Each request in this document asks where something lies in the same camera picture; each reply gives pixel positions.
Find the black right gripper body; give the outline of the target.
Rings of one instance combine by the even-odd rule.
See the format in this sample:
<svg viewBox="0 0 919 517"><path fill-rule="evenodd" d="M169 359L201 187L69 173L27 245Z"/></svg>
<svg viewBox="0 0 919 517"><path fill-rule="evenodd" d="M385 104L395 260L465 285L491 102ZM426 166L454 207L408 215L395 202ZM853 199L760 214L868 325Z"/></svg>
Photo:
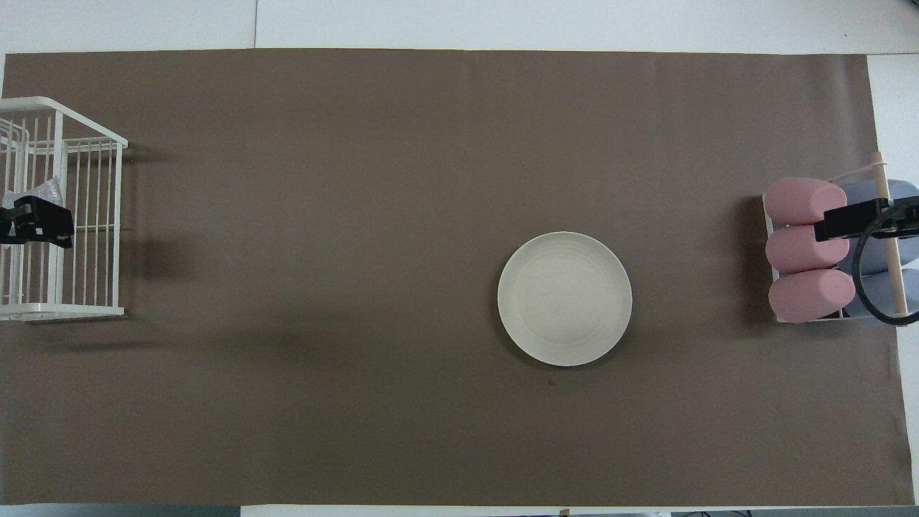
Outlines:
<svg viewBox="0 0 919 517"><path fill-rule="evenodd" d="M893 200L882 212L882 238L919 238L919 196Z"/></svg>

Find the round white plate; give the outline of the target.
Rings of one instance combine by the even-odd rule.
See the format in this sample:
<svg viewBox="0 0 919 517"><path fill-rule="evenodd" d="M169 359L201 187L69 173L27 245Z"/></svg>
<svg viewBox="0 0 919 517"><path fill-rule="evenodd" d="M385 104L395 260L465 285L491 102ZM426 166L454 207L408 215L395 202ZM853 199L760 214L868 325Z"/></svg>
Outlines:
<svg viewBox="0 0 919 517"><path fill-rule="evenodd" d="M512 252L497 281L496 304L519 350L547 365L579 367L623 339L633 316L633 288L604 243L558 231Z"/></svg>

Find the pink plastic cup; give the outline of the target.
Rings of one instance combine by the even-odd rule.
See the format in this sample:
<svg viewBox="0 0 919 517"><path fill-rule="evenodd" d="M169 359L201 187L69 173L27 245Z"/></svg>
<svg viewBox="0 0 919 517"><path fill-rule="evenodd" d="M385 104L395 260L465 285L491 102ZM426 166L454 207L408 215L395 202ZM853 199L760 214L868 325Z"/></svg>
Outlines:
<svg viewBox="0 0 919 517"><path fill-rule="evenodd" d="M765 214L781 225L810 225L827 210L846 206L844 190L825 180L784 177L765 191Z"/></svg>
<svg viewBox="0 0 919 517"><path fill-rule="evenodd" d="M829 269L843 261L850 249L847 239L818 241L811 225L781 227L768 236L765 255L779 274L799 274Z"/></svg>
<svg viewBox="0 0 919 517"><path fill-rule="evenodd" d="M838 313L855 296L850 275L838 269L811 269L776 279L768 301L779 320L800 324Z"/></svg>

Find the brown table mat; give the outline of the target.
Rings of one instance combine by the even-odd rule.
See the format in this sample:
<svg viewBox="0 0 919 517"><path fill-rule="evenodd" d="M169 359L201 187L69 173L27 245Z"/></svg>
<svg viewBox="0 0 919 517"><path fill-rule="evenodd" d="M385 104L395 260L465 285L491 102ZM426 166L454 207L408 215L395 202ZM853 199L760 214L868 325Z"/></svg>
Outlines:
<svg viewBox="0 0 919 517"><path fill-rule="evenodd" d="M913 503L897 335L787 325L760 196L877 148L860 55L10 55L129 141L118 320L0 323L0 504ZM529 239L625 336L510 340Z"/></svg>

